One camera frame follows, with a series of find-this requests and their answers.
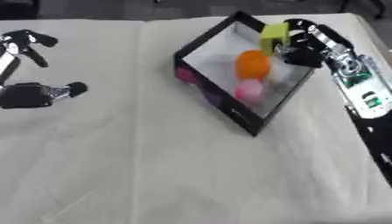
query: yellow block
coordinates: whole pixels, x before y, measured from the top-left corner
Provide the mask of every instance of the yellow block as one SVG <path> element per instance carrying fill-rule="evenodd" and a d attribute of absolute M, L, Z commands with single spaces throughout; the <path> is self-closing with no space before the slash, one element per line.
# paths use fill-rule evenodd
<path fill-rule="evenodd" d="M 267 56 L 275 56 L 276 53 L 272 49 L 274 41 L 279 41 L 284 47 L 290 45 L 289 24 L 266 24 L 260 35 L 260 45 L 262 52 Z"/>

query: robotic arm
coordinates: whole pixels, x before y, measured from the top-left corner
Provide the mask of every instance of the robotic arm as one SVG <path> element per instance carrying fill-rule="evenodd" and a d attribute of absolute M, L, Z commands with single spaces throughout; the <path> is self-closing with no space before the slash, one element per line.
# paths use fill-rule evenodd
<path fill-rule="evenodd" d="M 347 113 L 392 186 L 392 89 L 375 61 L 357 55 L 350 41 L 324 24 L 304 19 L 285 23 L 289 32 L 300 33 L 290 36 L 288 45 L 273 39 L 272 51 L 292 65 L 318 68 L 326 63 Z"/>
<path fill-rule="evenodd" d="M 54 47 L 58 40 L 34 31 L 21 30 L 0 37 L 0 107 L 3 109 L 43 108 L 65 97 L 75 97 L 88 90 L 81 82 L 64 87 L 48 87 L 37 82 L 4 85 L 20 65 L 19 55 L 32 59 L 39 67 L 48 67 L 46 60 L 31 44 Z"/>

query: white table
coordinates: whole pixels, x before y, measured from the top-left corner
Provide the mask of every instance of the white table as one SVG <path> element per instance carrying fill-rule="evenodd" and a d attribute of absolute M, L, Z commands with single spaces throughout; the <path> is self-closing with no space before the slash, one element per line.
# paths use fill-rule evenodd
<path fill-rule="evenodd" d="M 309 18 L 391 74 L 388 50 L 352 14 Z M 90 91 L 52 108 L 0 111 L 2 223 L 310 223 L 383 216 L 392 193 L 326 68 L 252 138 L 175 80 L 172 55 L 222 17 L 2 22 L 56 36 L 14 81 Z"/>

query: pink ball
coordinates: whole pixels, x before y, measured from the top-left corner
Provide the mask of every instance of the pink ball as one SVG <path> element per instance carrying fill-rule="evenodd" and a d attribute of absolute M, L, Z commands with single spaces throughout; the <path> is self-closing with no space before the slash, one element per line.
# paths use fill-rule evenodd
<path fill-rule="evenodd" d="M 249 106 L 257 106 L 263 99 L 263 84 L 259 80 L 243 80 L 235 88 L 235 98 Z"/>

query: black box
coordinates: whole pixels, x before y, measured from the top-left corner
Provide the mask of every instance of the black box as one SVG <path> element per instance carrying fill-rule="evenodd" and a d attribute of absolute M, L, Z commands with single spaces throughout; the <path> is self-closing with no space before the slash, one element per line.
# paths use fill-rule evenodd
<path fill-rule="evenodd" d="M 312 74 L 313 69 L 289 66 L 271 58 L 265 99 L 251 108 L 234 98 L 235 58 L 259 49 L 264 23 L 244 13 L 226 18 L 174 55 L 176 77 L 196 86 L 206 99 L 249 134 L 256 136 Z"/>

